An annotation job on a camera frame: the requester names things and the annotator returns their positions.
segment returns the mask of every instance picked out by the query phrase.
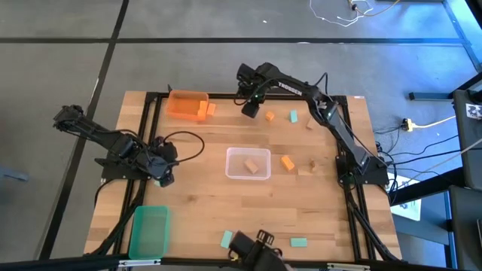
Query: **orange plastic bin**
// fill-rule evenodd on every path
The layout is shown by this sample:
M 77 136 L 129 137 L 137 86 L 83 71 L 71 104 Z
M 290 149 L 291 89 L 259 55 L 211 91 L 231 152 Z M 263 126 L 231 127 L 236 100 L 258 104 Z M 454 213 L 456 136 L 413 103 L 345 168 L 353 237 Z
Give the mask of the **orange plastic bin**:
M 167 99 L 167 114 L 185 120 L 205 120 L 207 106 L 202 107 L 201 102 L 208 105 L 208 93 L 172 90 Z

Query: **wooden block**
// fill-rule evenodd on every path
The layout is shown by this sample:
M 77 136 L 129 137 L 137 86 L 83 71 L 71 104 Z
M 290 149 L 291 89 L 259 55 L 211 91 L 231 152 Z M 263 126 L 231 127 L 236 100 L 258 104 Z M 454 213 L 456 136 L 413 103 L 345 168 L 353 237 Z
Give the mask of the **wooden block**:
M 215 110 L 215 109 L 216 109 L 216 104 L 210 103 L 209 106 L 208 106 L 207 114 L 208 114 L 209 116 L 214 115 L 214 110 Z
M 291 159 L 289 159 L 288 155 L 285 155 L 285 156 L 281 157 L 281 163 L 283 164 L 285 169 L 288 170 L 288 171 L 291 171 L 292 169 L 294 169 L 294 164 L 291 161 Z
M 308 120 L 308 123 L 307 123 L 307 129 L 313 129 L 313 127 L 316 127 L 317 125 L 319 125 L 316 120 L 312 117 L 310 117 L 310 120 Z
M 256 164 L 251 161 L 251 159 L 247 159 L 246 161 L 244 161 L 244 165 L 246 166 L 246 168 L 248 168 L 251 174 L 256 174 L 256 172 L 259 170 L 258 166 L 256 166 Z
M 310 166 L 311 166 L 311 172 L 315 172 L 316 170 L 318 170 L 318 167 L 319 167 L 318 163 L 313 159 L 310 160 Z
M 298 121 L 298 115 L 296 113 L 296 110 L 291 110 L 289 112 L 289 120 L 291 121 L 291 123 L 295 123 Z
M 274 113 L 271 111 L 266 112 L 266 119 L 272 121 L 274 118 Z

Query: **green plastic bin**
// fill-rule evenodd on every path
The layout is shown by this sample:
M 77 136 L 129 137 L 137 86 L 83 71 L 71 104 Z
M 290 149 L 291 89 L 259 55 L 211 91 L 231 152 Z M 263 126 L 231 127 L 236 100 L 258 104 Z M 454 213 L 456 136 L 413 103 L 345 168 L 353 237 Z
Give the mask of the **green plastic bin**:
M 166 206 L 139 206 L 134 212 L 129 258 L 162 258 L 169 244 L 170 212 Z

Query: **orange block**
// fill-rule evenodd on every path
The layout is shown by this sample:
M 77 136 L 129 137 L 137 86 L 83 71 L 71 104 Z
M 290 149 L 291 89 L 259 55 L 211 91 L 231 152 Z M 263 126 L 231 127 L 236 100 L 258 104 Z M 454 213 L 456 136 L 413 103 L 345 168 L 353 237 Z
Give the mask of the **orange block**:
M 294 169 L 294 164 L 291 161 L 291 159 L 289 159 L 288 155 L 285 155 L 285 156 L 281 157 L 281 163 L 283 164 L 285 169 L 288 170 L 288 171 L 291 171 L 292 169 Z
M 208 103 L 206 101 L 199 102 L 199 110 L 197 111 L 197 116 L 206 116 L 206 110 L 208 109 Z
M 216 109 L 216 104 L 211 104 L 211 103 L 210 103 L 209 106 L 208 106 L 208 112 L 207 112 L 207 114 L 208 114 L 209 116 L 214 115 L 214 110 L 215 110 L 215 109 Z
M 272 121 L 274 118 L 274 113 L 271 111 L 266 112 L 266 119 Z

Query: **clear plastic container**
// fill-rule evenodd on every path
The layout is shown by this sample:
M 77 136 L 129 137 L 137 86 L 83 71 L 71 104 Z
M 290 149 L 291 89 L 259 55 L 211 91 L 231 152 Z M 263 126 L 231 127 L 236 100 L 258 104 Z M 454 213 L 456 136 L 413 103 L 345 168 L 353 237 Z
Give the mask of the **clear plastic container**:
M 258 171 L 252 173 L 245 165 L 251 160 Z M 236 180 L 267 180 L 271 176 L 271 152 L 262 148 L 228 148 L 226 176 Z

